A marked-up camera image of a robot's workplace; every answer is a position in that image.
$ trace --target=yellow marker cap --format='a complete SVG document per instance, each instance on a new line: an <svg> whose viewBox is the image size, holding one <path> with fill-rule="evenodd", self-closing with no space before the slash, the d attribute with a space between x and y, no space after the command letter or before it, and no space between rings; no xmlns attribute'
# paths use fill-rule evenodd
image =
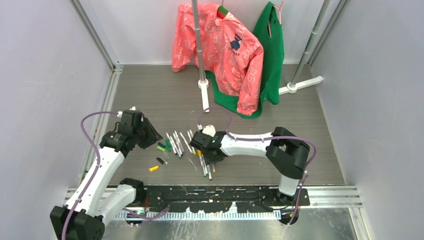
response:
<svg viewBox="0 0 424 240"><path fill-rule="evenodd" d="M154 167L149 168L148 170L149 170L150 172L154 172L154 171L158 170L158 168L159 168L159 166L158 166L158 165L156 165L156 166L154 166Z"/></svg>

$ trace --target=gray wall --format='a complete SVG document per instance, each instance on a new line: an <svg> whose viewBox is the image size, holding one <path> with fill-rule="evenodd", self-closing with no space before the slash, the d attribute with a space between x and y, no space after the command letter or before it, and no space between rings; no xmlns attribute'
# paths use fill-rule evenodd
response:
<svg viewBox="0 0 424 240"><path fill-rule="evenodd" d="M284 63L298 63L324 0L285 0ZM89 0L121 64L170 64L178 5L191 0ZM223 5L250 31L269 0L198 0ZM272 0L280 7L282 0ZM331 0L323 26L339 0ZM324 28L317 34L320 37Z"/></svg>
<svg viewBox="0 0 424 240"><path fill-rule="evenodd" d="M68 0L0 1L0 70L0 238L51 239L111 71Z"/></svg>
<svg viewBox="0 0 424 240"><path fill-rule="evenodd" d="M378 240L424 234L424 2L352 0L313 65L339 160Z"/></svg>

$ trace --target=pink raincoat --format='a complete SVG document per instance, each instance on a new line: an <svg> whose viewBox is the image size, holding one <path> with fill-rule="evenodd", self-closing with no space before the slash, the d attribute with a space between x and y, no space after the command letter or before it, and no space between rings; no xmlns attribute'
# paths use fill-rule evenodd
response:
<svg viewBox="0 0 424 240"><path fill-rule="evenodd" d="M258 108L264 49L231 13L218 17L219 6L198 5L204 69L215 74L222 93L239 96L237 112L250 116ZM194 29L192 5L179 5L172 50L174 72L184 69L193 56L199 66Z"/></svg>

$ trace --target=jacket logo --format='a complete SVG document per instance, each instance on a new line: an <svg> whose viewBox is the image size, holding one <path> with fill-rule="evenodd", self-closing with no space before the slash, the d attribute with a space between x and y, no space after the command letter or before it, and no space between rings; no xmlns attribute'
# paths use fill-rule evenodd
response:
<svg viewBox="0 0 424 240"><path fill-rule="evenodd" d="M234 50L239 50L239 48L240 48L240 41L242 40L242 38L239 36L239 35L237 35L237 33L236 34L234 34L234 40L233 41L231 41L231 48L232 49L234 49Z"/></svg>

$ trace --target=green apron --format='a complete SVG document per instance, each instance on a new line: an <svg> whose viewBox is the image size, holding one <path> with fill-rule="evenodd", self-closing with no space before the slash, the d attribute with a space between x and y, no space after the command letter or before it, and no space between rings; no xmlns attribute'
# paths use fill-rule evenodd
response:
<svg viewBox="0 0 424 240"><path fill-rule="evenodd" d="M206 78L210 80L213 86L215 102L245 119L258 118L262 114L265 99L273 105L280 103L279 88L284 60L283 30L277 10L273 6L272 2L268 2L252 32L263 47L263 67L259 103L257 110L251 116L238 113L237 102L239 97L229 96L220 92L215 75L210 71L206 71Z"/></svg>

